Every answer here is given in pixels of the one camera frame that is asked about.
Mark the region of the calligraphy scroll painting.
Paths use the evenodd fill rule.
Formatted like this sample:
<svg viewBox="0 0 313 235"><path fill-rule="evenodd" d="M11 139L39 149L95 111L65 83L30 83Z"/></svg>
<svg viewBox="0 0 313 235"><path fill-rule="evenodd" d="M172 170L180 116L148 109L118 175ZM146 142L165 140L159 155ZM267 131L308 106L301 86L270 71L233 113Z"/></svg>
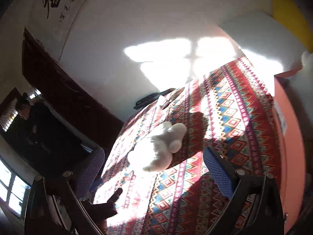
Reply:
<svg viewBox="0 0 313 235"><path fill-rule="evenodd" d="M67 37L86 0L34 0L26 26L54 59L61 57Z"/></svg>

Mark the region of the person in doorway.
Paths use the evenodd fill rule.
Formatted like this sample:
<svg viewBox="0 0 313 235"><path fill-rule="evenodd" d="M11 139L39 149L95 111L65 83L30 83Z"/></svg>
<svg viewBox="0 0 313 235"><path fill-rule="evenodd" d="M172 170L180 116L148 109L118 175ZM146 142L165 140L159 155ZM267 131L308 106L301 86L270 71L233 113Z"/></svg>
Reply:
<svg viewBox="0 0 313 235"><path fill-rule="evenodd" d="M74 169L88 156L80 139L43 102L31 105L28 94L23 93L17 98L15 109L25 120L27 140L35 150L39 164L63 172Z"/></svg>

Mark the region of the white plush toy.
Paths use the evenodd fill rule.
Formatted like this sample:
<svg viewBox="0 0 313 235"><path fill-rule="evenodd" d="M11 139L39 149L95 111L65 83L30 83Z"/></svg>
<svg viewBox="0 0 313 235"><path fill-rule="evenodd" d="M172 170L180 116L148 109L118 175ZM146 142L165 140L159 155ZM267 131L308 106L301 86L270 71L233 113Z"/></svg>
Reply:
<svg viewBox="0 0 313 235"><path fill-rule="evenodd" d="M135 171L144 172L167 169L173 154L181 149L186 132L187 127L182 123L165 121L157 125L128 153L130 166Z"/></svg>

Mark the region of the dark red wooden door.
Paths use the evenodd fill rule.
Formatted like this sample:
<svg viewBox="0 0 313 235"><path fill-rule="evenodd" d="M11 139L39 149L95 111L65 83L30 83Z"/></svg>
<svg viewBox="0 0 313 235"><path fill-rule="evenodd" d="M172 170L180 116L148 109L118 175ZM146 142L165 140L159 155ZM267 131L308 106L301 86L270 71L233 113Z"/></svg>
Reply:
<svg viewBox="0 0 313 235"><path fill-rule="evenodd" d="M28 29L23 32L22 74L63 119L106 153L112 150L122 121L82 89Z"/></svg>

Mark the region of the white foam block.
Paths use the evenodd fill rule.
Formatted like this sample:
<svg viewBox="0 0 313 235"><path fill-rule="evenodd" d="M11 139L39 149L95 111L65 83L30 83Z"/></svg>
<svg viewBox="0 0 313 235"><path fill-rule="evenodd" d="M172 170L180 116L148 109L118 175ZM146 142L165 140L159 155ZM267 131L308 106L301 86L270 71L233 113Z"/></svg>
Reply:
<svg viewBox="0 0 313 235"><path fill-rule="evenodd" d="M261 11L228 20L220 28L243 50L277 61L286 71L301 65L305 46L281 23Z"/></svg>

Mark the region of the yellow pillow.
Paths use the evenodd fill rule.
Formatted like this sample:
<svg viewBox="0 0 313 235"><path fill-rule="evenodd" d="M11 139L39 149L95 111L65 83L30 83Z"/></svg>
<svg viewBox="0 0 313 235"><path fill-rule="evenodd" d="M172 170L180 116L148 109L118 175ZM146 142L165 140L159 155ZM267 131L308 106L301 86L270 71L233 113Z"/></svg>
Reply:
<svg viewBox="0 0 313 235"><path fill-rule="evenodd" d="M312 30L293 0L272 0L273 18L291 31L312 52Z"/></svg>

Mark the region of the colourful patterned tablecloth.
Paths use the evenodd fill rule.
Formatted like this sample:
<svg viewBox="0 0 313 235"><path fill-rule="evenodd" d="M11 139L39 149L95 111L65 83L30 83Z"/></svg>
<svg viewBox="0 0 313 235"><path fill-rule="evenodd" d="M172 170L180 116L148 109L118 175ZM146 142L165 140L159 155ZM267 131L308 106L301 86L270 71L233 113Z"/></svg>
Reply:
<svg viewBox="0 0 313 235"><path fill-rule="evenodd" d="M237 169L281 181L281 155L272 97L246 57L240 57L170 94L165 109L152 103L123 125L102 172L94 202L121 188L117 214L104 223L107 234L204 234L227 198L203 162L213 147ZM170 167L138 172L128 153L152 129L169 121L187 133Z"/></svg>

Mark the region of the orange storage box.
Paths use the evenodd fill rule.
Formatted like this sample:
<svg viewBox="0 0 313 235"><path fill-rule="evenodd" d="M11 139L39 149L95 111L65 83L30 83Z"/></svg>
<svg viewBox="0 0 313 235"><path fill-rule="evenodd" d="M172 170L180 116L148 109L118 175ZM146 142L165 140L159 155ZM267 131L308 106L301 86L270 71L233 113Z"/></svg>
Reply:
<svg viewBox="0 0 313 235"><path fill-rule="evenodd" d="M280 80L294 76L300 70L302 68L274 75L273 113L281 153L280 196L285 217L285 234L291 231L301 210L306 183L306 160L299 122Z"/></svg>

